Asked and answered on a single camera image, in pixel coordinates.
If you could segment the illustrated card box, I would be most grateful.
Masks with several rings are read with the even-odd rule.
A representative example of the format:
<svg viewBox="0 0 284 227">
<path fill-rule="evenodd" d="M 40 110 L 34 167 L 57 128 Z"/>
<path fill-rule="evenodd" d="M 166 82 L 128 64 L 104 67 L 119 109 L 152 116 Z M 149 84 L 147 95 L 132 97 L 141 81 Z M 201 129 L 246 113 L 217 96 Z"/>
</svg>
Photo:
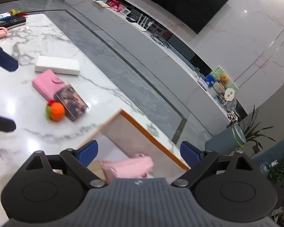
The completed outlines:
<svg viewBox="0 0 284 227">
<path fill-rule="evenodd" d="M 54 100 L 61 103 L 65 110 L 66 116 L 71 121 L 76 121 L 85 114 L 88 105 L 73 88 L 72 85 L 66 85 L 54 95 Z"/>
</svg>

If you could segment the orange crochet fruit keychain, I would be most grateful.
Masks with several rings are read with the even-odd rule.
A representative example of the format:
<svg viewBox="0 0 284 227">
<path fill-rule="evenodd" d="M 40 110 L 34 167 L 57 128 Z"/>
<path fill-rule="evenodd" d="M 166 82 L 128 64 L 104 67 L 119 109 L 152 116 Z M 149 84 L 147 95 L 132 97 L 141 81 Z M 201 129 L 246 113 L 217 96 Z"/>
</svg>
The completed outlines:
<svg viewBox="0 0 284 227">
<path fill-rule="evenodd" d="M 54 121 L 61 121 L 66 115 L 65 107 L 54 100 L 48 101 L 45 112 L 47 117 Z"/>
</svg>

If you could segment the pink snap card wallet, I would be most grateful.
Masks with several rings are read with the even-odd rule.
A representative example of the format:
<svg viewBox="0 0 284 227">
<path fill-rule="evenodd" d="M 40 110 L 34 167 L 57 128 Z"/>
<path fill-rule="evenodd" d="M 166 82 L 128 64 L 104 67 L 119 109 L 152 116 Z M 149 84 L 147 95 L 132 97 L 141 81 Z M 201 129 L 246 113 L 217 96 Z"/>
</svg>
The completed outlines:
<svg viewBox="0 0 284 227">
<path fill-rule="evenodd" d="M 55 93 L 66 86 L 52 70 L 46 70 L 32 80 L 32 86 L 46 100 L 53 100 Z"/>
</svg>

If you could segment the light pink pouch bag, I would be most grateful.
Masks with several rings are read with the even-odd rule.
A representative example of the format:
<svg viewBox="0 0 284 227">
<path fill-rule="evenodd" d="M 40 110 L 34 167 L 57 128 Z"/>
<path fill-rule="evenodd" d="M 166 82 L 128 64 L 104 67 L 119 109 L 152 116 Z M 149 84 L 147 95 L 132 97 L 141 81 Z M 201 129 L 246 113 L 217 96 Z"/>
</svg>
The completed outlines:
<svg viewBox="0 0 284 227">
<path fill-rule="evenodd" d="M 110 184 L 116 178 L 147 178 L 153 169 L 152 158 L 144 155 L 118 161 L 102 160 L 99 177 Z"/>
</svg>

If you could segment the white rectangular box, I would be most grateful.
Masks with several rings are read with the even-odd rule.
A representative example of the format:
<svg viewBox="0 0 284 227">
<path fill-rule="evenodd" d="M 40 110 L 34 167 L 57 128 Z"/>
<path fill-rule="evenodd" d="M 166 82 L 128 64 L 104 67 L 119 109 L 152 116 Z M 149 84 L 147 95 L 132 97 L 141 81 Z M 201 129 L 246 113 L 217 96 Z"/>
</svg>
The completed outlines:
<svg viewBox="0 0 284 227">
<path fill-rule="evenodd" d="M 80 74 L 80 63 L 74 59 L 39 56 L 35 65 L 35 72 L 52 70 L 53 73 L 75 75 Z"/>
</svg>

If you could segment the pink handheld device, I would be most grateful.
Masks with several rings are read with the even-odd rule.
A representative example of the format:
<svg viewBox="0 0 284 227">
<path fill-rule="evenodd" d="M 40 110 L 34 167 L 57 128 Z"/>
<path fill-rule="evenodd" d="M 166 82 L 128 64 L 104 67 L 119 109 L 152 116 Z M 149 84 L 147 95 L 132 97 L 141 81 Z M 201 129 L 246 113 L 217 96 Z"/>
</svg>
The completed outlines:
<svg viewBox="0 0 284 227">
<path fill-rule="evenodd" d="M 0 38 L 7 37 L 8 30 L 5 27 L 0 27 Z"/>
</svg>

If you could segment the black remote control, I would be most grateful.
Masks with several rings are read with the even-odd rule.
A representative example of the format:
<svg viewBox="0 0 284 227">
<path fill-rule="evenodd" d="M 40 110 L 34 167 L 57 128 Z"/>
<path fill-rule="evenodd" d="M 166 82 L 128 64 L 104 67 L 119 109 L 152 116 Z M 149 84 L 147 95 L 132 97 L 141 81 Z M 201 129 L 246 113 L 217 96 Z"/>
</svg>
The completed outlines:
<svg viewBox="0 0 284 227">
<path fill-rule="evenodd" d="M 26 23 L 27 19 L 25 17 L 17 17 L 9 21 L 0 22 L 0 27 L 5 27 L 7 30 L 15 28 Z"/>
</svg>

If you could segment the blue white card box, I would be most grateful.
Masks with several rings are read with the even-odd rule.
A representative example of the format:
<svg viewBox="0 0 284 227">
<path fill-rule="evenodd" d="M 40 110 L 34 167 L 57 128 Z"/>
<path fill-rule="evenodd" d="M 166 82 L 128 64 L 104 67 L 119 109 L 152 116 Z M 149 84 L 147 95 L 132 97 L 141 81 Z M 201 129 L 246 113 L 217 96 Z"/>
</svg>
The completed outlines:
<svg viewBox="0 0 284 227">
<path fill-rule="evenodd" d="M 6 12 L 6 13 L 2 13 L 0 14 L 0 22 L 5 22 L 5 21 L 9 21 L 11 19 L 11 14 Z"/>
</svg>

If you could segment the orange storage box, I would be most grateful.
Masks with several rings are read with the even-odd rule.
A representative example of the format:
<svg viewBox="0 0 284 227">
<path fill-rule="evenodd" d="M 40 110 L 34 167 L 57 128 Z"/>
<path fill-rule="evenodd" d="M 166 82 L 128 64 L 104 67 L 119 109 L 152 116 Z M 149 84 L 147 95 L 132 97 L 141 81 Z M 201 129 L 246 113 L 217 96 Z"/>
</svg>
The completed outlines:
<svg viewBox="0 0 284 227">
<path fill-rule="evenodd" d="M 189 170 L 177 148 L 165 147 L 124 110 L 98 128 L 90 139 L 97 141 L 98 154 L 88 169 L 98 177 L 102 160 L 118 161 L 140 155 L 149 156 L 154 162 L 147 178 L 165 178 L 171 183 Z"/>
</svg>

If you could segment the potted plant right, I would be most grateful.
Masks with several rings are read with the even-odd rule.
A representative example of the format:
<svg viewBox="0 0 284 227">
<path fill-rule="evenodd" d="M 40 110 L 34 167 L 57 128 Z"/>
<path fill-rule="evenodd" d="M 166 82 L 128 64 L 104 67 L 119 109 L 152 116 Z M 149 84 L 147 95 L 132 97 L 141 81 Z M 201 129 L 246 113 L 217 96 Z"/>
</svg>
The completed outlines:
<svg viewBox="0 0 284 227">
<path fill-rule="evenodd" d="M 260 128 L 260 121 L 257 121 L 257 116 L 259 113 L 259 109 L 255 108 L 255 105 L 253 105 L 253 110 L 251 113 L 250 117 L 246 117 L 246 120 L 241 120 L 239 122 L 239 126 L 243 128 L 243 134 L 246 139 L 246 144 L 247 143 L 252 143 L 253 144 L 253 150 L 254 154 L 259 153 L 260 150 L 263 150 L 263 146 L 261 142 L 259 141 L 259 138 L 265 138 L 269 139 L 273 142 L 275 142 L 275 139 L 264 134 L 264 131 L 271 130 L 274 128 L 274 126 L 268 126 L 268 127 L 262 127 Z"/>
</svg>

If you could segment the round white fan sign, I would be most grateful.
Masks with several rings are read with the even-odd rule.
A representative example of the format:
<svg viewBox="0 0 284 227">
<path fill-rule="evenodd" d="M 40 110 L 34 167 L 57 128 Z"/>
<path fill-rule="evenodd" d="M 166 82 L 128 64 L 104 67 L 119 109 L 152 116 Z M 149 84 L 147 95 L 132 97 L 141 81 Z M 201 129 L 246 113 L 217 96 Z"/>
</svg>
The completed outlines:
<svg viewBox="0 0 284 227">
<path fill-rule="evenodd" d="M 235 96 L 235 90 L 232 88 L 227 88 L 224 92 L 224 99 L 225 101 L 232 101 Z"/>
</svg>

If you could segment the teddy bear decoration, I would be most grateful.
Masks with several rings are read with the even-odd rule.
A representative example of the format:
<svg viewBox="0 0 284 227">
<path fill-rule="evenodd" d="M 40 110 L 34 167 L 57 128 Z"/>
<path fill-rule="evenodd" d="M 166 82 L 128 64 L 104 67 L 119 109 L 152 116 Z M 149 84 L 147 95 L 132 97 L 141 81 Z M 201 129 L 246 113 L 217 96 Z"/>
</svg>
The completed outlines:
<svg viewBox="0 0 284 227">
<path fill-rule="evenodd" d="M 225 91 L 226 85 L 229 83 L 230 79 L 226 73 L 222 73 L 220 77 L 217 78 L 219 86 Z"/>
</svg>

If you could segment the marble tv console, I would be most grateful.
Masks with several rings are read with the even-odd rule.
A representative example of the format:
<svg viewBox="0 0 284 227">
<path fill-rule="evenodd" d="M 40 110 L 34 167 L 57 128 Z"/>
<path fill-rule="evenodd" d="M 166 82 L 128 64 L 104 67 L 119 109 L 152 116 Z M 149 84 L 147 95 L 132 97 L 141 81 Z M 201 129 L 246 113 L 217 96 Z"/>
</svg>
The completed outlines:
<svg viewBox="0 0 284 227">
<path fill-rule="evenodd" d="M 123 15 L 95 0 L 65 0 L 152 72 L 198 119 L 227 119 L 226 111 L 198 82 L 196 73 L 170 49 L 156 43 Z"/>
</svg>

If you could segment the white desk clock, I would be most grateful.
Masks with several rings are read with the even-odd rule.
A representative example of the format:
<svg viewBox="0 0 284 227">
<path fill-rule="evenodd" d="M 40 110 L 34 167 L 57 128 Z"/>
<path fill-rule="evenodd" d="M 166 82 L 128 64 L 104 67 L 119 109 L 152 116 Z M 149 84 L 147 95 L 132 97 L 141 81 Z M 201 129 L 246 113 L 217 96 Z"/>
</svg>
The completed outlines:
<svg viewBox="0 0 284 227">
<path fill-rule="evenodd" d="M 120 12 L 123 16 L 127 16 L 131 13 L 131 11 L 127 8 L 124 8 L 121 12 Z"/>
</svg>

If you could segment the white wifi router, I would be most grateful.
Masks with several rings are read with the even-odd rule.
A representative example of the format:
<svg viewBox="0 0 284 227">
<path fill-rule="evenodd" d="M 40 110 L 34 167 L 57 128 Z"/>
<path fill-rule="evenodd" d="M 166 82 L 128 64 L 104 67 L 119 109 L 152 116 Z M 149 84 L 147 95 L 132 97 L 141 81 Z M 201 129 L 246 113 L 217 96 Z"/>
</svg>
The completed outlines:
<svg viewBox="0 0 284 227">
<path fill-rule="evenodd" d="M 136 22 L 132 22 L 131 25 L 134 26 L 141 32 L 146 32 L 152 25 L 154 21 L 150 17 L 141 14 Z"/>
</svg>

